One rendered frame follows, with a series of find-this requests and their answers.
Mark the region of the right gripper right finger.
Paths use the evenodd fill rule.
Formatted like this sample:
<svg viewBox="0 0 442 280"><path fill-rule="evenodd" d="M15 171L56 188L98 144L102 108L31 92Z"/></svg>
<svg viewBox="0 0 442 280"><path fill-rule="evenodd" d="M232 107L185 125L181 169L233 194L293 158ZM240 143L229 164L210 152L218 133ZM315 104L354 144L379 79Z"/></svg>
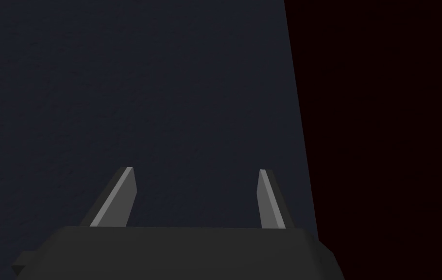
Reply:
<svg viewBox="0 0 442 280"><path fill-rule="evenodd" d="M262 228L295 228L272 170L259 171L256 195Z"/></svg>

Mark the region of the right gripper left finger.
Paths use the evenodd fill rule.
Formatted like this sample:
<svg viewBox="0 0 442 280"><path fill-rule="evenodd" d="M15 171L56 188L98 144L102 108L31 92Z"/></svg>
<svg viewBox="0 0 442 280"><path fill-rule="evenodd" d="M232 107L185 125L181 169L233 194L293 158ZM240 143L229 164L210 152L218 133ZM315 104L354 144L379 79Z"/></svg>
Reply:
<svg viewBox="0 0 442 280"><path fill-rule="evenodd" d="M119 168L83 218L80 226L125 227L136 194L134 168Z"/></svg>

